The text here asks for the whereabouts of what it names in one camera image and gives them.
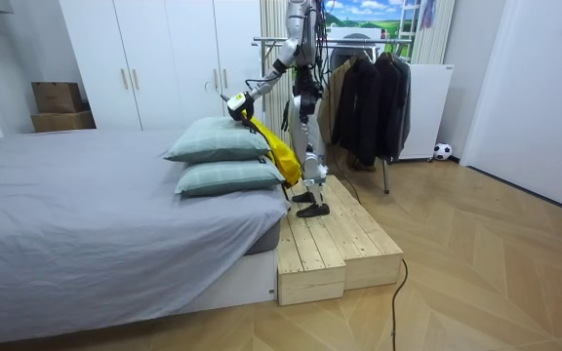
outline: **wardrobe handle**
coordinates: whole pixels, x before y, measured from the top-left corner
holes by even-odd
[[[136,70],[132,69],[134,71],[134,84],[136,84],[136,89],[140,90],[141,87],[138,85],[138,74],[136,74]]]
[[[129,89],[127,85],[127,77],[125,76],[125,69],[121,68],[121,77],[123,77],[123,84],[125,85],[125,89]]]

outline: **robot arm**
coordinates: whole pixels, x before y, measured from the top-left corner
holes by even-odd
[[[257,80],[257,85],[250,92],[238,94],[227,102],[229,115],[234,120],[241,120],[243,111],[246,111],[249,119],[253,117],[255,101],[270,93],[272,87],[277,84],[288,67],[294,63],[296,56],[301,51],[303,27],[305,26],[305,15],[309,11],[309,3],[309,0],[288,0],[286,13],[288,40],[283,43],[279,51],[279,57],[272,64],[272,69]]]

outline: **wooden plank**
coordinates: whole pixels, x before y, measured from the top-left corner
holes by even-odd
[[[366,231],[366,233],[381,228],[381,226],[372,218],[366,209],[359,204],[359,202],[352,197],[348,189],[333,175],[327,176],[327,184],[331,185],[331,189],[338,195],[341,202],[350,210],[359,225]]]
[[[293,189],[294,194],[302,194],[305,191],[304,186],[302,183],[299,182],[298,186],[295,186]],[[308,204],[298,204],[299,208],[304,209],[308,206]],[[311,232],[311,237],[316,243],[318,247],[318,251],[322,256],[322,260],[324,265],[327,268],[332,267],[342,267],[345,266],[343,261],[343,257],[341,256],[336,243],[331,238],[331,234],[327,230],[327,227],[324,225],[321,217],[313,217],[313,218],[305,218],[305,223]]]
[[[400,247],[385,233],[382,228],[367,233],[383,254],[401,254]]]
[[[320,218],[327,228],[327,231],[329,231],[331,238],[336,243],[336,247],[340,251],[343,259],[361,257],[361,253],[352,243],[350,236],[340,225],[338,225],[338,221],[334,213],[323,215]]]
[[[311,236],[307,223],[305,223],[302,218],[297,217],[298,209],[299,206],[296,203],[293,203],[292,208],[288,213],[288,221],[290,222],[290,229],[292,229],[292,235],[294,236],[294,241],[297,244],[297,249],[299,250],[302,269],[303,271],[322,269],[325,267],[322,256],[320,255],[318,247]]]
[[[331,186],[331,189],[333,190],[333,192],[335,192],[338,197],[340,198],[340,200],[346,205],[346,206],[351,206],[351,205],[361,205],[359,204],[359,202],[357,201],[357,199],[355,199],[354,197],[352,197],[352,195],[350,194],[350,192],[348,191],[348,189],[346,189],[345,186],[343,186],[343,184],[341,183],[341,181],[334,175],[327,175],[327,184],[329,184],[329,186]]]
[[[343,205],[340,198],[325,184],[322,187],[325,196],[325,201],[329,204],[332,214],[335,215],[338,224],[344,228],[346,233],[350,236],[352,243],[359,250],[362,257],[370,257],[375,255],[382,255],[381,251],[372,239],[366,234],[361,225],[352,216],[350,211]]]
[[[277,264],[279,274],[302,272],[301,258],[287,218],[281,218]]]
[[[341,297],[345,278],[346,267],[279,274],[279,304],[285,306]]]
[[[377,287],[398,281],[402,254],[350,259],[346,262],[345,290]]]
[[[398,245],[391,240],[389,235],[387,235],[381,226],[372,218],[368,211],[352,197],[348,189],[346,189],[336,177],[332,175],[327,176],[327,183],[334,189],[338,198],[350,209],[350,213],[383,254],[402,253]]]

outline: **green plaid pillow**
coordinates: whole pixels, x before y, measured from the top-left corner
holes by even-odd
[[[203,163],[252,160],[270,151],[265,138],[229,117],[194,122],[164,155],[169,161]]]
[[[270,160],[222,161],[191,165],[175,192],[186,196],[220,195],[278,185],[285,181]]]

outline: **cardboard box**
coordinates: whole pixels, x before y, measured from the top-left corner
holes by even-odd
[[[94,129],[91,111],[75,113],[39,113],[31,116],[36,133]]]
[[[34,82],[31,89],[36,97],[38,112],[71,113],[82,110],[77,83]]]

